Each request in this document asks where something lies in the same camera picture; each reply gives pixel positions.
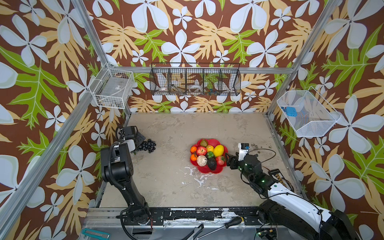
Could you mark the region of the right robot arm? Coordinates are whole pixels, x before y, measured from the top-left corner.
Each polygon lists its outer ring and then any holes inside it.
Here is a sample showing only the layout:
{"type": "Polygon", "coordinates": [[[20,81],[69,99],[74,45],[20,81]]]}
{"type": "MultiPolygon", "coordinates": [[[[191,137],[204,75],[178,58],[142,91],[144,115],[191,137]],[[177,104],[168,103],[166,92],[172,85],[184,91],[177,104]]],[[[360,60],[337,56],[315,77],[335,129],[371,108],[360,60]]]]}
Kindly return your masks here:
{"type": "Polygon", "coordinates": [[[264,198],[257,212],[261,224],[284,226],[306,240],[359,239],[346,214],[319,207],[293,193],[263,172],[256,155],[246,154],[241,161],[229,154],[225,158],[227,166],[240,171],[247,184],[264,198]]]}

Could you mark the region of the red strawberry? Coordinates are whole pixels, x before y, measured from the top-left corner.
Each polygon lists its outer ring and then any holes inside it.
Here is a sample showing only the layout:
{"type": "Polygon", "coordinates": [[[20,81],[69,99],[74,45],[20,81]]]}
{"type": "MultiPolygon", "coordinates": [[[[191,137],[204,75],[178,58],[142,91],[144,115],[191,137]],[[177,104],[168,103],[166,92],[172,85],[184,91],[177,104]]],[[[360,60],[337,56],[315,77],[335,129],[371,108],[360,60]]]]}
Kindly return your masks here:
{"type": "Polygon", "coordinates": [[[216,157],[216,162],[219,166],[224,166],[226,164],[226,157],[225,156],[218,156],[218,157],[216,157]]]}

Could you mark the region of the small yellow orange fruit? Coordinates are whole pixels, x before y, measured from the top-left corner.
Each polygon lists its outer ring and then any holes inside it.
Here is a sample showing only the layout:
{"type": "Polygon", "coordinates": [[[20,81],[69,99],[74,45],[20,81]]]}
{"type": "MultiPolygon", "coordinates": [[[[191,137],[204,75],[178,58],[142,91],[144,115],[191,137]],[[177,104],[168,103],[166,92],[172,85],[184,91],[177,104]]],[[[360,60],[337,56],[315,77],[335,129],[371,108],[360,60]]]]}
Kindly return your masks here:
{"type": "Polygon", "coordinates": [[[206,149],[207,149],[207,152],[213,152],[214,151],[214,147],[212,145],[208,145],[206,147],[206,149]]]}

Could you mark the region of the dark avocado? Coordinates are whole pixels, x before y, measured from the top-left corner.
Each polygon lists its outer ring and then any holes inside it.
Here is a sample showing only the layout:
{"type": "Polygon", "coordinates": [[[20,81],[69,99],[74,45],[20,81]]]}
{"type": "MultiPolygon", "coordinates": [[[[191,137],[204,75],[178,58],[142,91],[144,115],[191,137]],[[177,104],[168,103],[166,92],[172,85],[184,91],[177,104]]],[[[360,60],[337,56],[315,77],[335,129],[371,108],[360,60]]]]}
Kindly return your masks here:
{"type": "Polygon", "coordinates": [[[207,160],[207,166],[211,171],[215,171],[217,169],[217,161],[215,158],[209,158],[207,160]]]}

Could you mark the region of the black grape bunch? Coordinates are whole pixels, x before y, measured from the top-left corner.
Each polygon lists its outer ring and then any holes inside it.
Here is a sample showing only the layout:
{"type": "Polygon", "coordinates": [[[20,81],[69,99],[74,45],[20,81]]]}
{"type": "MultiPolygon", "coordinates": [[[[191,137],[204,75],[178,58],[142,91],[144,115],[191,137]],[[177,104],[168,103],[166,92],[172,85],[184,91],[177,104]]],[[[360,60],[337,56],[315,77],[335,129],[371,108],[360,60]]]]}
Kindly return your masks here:
{"type": "Polygon", "coordinates": [[[149,139],[149,140],[143,141],[136,148],[136,151],[138,151],[138,152],[144,151],[144,152],[148,152],[148,153],[153,153],[156,150],[156,146],[157,146],[156,142],[149,139]]]}

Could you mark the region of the yellow lemon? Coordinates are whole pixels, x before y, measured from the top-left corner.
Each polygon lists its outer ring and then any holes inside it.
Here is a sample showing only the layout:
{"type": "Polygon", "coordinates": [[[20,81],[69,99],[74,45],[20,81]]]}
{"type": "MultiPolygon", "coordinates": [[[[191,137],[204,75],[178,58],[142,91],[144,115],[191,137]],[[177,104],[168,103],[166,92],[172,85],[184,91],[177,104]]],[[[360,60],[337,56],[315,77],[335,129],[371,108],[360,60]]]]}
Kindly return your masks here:
{"type": "Polygon", "coordinates": [[[225,148],[223,145],[217,145],[213,149],[213,154],[215,157],[220,157],[225,153],[225,148]]]}

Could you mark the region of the orange tangerine pair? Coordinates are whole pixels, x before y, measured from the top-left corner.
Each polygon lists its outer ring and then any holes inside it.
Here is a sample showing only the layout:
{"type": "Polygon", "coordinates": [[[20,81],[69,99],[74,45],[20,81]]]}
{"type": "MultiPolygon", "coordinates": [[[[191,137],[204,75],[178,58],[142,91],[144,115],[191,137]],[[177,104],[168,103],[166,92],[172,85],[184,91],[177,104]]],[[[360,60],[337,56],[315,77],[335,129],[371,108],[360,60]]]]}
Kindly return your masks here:
{"type": "Polygon", "coordinates": [[[192,146],[190,148],[190,152],[191,152],[190,161],[195,162],[197,160],[197,158],[198,158],[198,156],[197,156],[197,147],[196,146],[192,146]]]}

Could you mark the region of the white garlic bulb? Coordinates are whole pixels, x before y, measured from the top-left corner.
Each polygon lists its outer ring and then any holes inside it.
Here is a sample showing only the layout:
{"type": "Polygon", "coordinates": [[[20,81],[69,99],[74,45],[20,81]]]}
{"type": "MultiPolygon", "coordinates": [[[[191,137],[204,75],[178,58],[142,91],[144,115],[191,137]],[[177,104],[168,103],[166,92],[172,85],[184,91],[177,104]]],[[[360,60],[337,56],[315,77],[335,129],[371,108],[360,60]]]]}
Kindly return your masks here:
{"type": "Polygon", "coordinates": [[[198,158],[197,158],[198,166],[204,167],[207,165],[207,163],[208,163],[208,159],[206,156],[204,156],[204,155],[198,156],[198,158]]]}

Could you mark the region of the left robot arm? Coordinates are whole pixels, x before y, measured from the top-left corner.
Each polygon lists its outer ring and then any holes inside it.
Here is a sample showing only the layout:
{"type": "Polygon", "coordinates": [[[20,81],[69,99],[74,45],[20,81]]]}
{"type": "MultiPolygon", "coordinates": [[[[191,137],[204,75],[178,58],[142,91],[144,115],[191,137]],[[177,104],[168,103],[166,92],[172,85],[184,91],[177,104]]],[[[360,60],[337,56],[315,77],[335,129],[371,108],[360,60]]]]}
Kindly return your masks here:
{"type": "Polygon", "coordinates": [[[120,219],[124,223],[145,224],[150,219],[150,208],[134,182],[131,158],[131,152],[144,142],[145,137],[136,126],[118,127],[116,135],[118,140],[100,152],[102,178],[120,191],[128,205],[120,219]]]}

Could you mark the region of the red apple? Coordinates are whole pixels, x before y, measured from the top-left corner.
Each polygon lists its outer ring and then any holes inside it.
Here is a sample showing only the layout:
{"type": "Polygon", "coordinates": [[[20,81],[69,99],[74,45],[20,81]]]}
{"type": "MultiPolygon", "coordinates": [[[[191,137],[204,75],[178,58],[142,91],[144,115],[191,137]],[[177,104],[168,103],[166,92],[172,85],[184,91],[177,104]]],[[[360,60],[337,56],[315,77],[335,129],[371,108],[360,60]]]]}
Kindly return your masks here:
{"type": "Polygon", "coordinates": [[[207,154],[207,148],[203,147],[203,146],[199,146],[197,147],[197,150],[196,150],[196,154],[198,156],[205,156],[207,154]]]}

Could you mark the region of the red green fig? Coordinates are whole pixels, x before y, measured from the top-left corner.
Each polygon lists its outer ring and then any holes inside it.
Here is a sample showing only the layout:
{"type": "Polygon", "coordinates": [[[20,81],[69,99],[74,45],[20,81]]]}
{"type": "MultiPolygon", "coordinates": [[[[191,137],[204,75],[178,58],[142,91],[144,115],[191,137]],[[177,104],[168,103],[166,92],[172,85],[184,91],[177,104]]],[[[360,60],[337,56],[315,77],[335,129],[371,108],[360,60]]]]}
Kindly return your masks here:
{"type": "Polygon", "coordinates": [[[206,139],[202,139],[201,142],[200,142],[200,146],[201,147],[207,147],[209,145],[208,141],[206,139]]]}

